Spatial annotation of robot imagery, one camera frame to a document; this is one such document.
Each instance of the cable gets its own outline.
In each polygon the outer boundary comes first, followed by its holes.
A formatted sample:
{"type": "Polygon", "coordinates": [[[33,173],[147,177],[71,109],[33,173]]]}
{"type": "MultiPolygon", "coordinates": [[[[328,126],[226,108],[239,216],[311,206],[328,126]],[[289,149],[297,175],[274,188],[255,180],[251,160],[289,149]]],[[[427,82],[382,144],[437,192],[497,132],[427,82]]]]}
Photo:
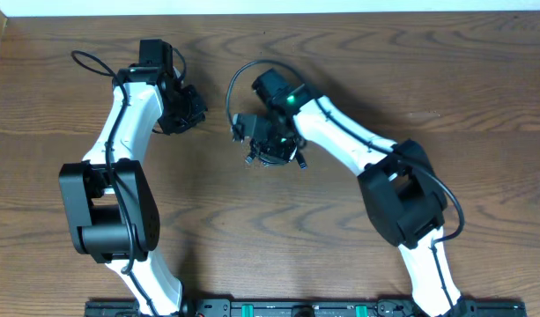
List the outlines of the cable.
{"type": "Polygon", "coordinates": [[[129,262],[127,263],[127,266],[125,266],[121,270],[121,272],[124,275],[128,275],[130,277],[130,280],[133,282],[138,292],[142,295],[144,299],[146,299],[146,304],[150,307],[154,316],[158,316],[158,313],[156,313],[156,309],[152,305],[152,300],[148,297],[148,295],[146,295],[143,288],[140,286],[134,274],[132,273],[132,268],[135,262],[135,244],[136,244],[135,233],[133,232],[133,224],[130,221],[129,213],[127,212],[127,206],[125,205],[124,199],[122,199],[121,191],[117,184],[116,175],[113,171],[113,167],[111,166],[113,140],[115,139],[115,134],[117,133],[119,125],[121,124],[121,121],[122,121],[122,117],[124,116],[124,113],[127,110],[127,106],[129,105],[129,95],[127,94],[127,91],[125,90],[124,85],[119,80],[117,75],[113,72],[113,70],[111,70],[109,66],[107,66],[104,62],[102,62],[99,58],[91,54],[88,54],[86,52],[79,51],[79,50],[73,50],[70,55],[72,56],[72,59],[74,60],[74,62],[76,62],[78,65],[82,66],[83,68],[93,73],[100,74],[102,76],[112,77],[115,83],[121,89],[121,92],[122,92],[121,110],[119,111],[119,114],[117,115],[115,122],[113,123],[113,127],[111,128],[111,131],[109,132],[109,136],[107,137],[107,142],[105,143],[105,166],[107,169],[107,176],[109,178],[109,182],[111,183],[111,187],[113,188],[113,191],[115,192],[117,202],[119,203],[119,209],[121,210],[122,218],[127,227],[127,234],[129,235],[129,262]],[[83,64],[82,62],[78,60],[76,55],[82,55],[93,60],[94,62],[99,64],[104,70],[106,70],[107,73],[99,71],[99,70],[95,70],[91,67],[86,66],[85,64],[83,64]]]}
{"type": "Polygon", "coordinates": [[[308,92],[309,94],[311,95],[312,99],[314,100],[314,102],[316,103],[316,105],[319,107],[319,109],[321,109],[322,113],[326,116],[326,118],[328,120],[330,120],[331,122],[333,122],[336,126],[338,126],[342,131],[344,131],[345,133],[347,133],[348,135],[350,135],[351,137],[355,138],[356,140],[358,140],[359,142],[361,142],[363,145],[367,146],[369,149],[372,149],[372,150],[375,150],[379,153],[383,153],[385,155],[391,155],[393,157],[395,157],[399,163],[404,163],[410,167],[412,167],[413,169],[416,169],[417,171],[419,171],[420,173],[422,173],[423,175],[425,175],[426,177],[428,177],[429,179],[431,179],[432,181],[434,181],[436,184],[438,184],[438,186],[440,186],[440,188],[444,191],[444,193],[446,193],[446,195],[449,197],[449,199],[452,201],[452,203],[454,204],[455,206],[455,210],[457,211],[457,215],[459,217],[459,225],[457,227],[457,229],[455,229],[455,231],[447,236],[444,236],[444,237],[441,237],[439,239],[436,239],[436,240],[433,240],[432,241],[432,245],[431,245],[431,249],[433,251],[433,257],[434,257],[434,261],[436,262],[436,266],[437,266],[437,269],[438,269],[438,275],[440,277],[440,280],[441,280],[441,286],[442,286],[442,290],[444,291],[444,294],[446,295],[446,298],[448,299],[448,302],[449,302],[449,306],[451,307],[451,309],[453,310],[453,303],[452,303],[452,300],[448,294],[448,290],[446,289],[446,283],[444,281],[444,276],[442,275],[441,273],[441,268],[440,268],[440,263],[438,261],[438,256],[437,256],[437,249],[436,249],[436,243],[438,242],[442,242],[442,241],[449,241],[451,239],[455,239],[457,238],[457,236],[459,236],[462,231],[463,231],[463,227],[465,225],[465,216],[463,215],[463,210],[462,210],[462,206],[461,204],[459,204],[458,200],[457,200],[457,197],[455,197],[454,193],[452,193],[452,191],[448,188],[448,186],[446,186],[446,184],[444,184],[436,175],[433,174],[432,171],[430,171],[429,168],[426,168],[425,165],[417,160],[415,160],[414,158],[409,158],[409,157],[406,157],[400,153],[396,153],[394,151],[391,151],[391,150],[388,150],[388,149],[383,149],[381,148],[380,146],[377,146],[375,144],[372,143],[372,141],[367,141],[365,140],[364,138],[362,138],[361,136],[357,135],[356,133],[354,133],[353,131],[351,131],[350,129],[346,128],[341,122],[339,122],[338,120],[336,120],[331,114],[330,114],[330,111],[326,110],[321,102],[318,100],[318,96],[317,96],[317,93],[315,92],[315,89],[313,88],[313,86],[311,86],[306,80],[305,78],[303,78],[298,71],[296,71],[293,67],[287,65],[286,63],[281,63],[279,61],[273,61],[273,60],[255,60],[255,61],[252,61],[250,63],[247,63],[246,65],[242,66],[238,71],[236,71],[236,73],[234,74],[233,78],[231,79],[229,85],[228,85],[228,90],[226,91],[226,115],[227,115],[227,118],[228,118],[228,121],[229,123],[231,124],[231,128],[233,130],[233,133],[238,133],[239,131],[236,129],[236,127],[234,126],[233,124],[233,118],[231,116],[231,112],[230,112],[230,101],[231,101],[231,94],[233,92],[233,87],[234,87],[234,84],[236,82],[236,79],[238,78],[238,76],[244,71],[244,70],[247,70],[248,68],[252,67],[252,66],[255,66],[257,64],[265,64],[265,63],[268,63],[268,64],[274,64],[274,65],[277,65],[277,66],[281,66],[287,70],[289,70],[303,85],[305,85],[308,89],[308,92]]]}
{"type": "Polygon", "coordinates": [[[180,53],[180,51],[177,48],[172,48],[172,50],[180,57],[181,63],[183,64],[183,70],[181,71],[181,74],[178,77],[178,81],[181,82],[185,78],[185,75],[188,73],[188,65],[185,63],[185,58],[183,58],[183,55],[180,53]]]}

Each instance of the white wall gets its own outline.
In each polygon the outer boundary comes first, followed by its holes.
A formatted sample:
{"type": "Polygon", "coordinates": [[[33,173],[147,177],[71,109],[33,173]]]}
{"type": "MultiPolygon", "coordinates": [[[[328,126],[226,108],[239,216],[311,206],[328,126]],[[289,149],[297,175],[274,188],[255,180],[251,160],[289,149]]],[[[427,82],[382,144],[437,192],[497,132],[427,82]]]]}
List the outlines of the white wall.
{"type": "Polygon", "coordinates": [[[0,0],[8,17],[382,11],[533,11],[540,0],[0,0]]]}

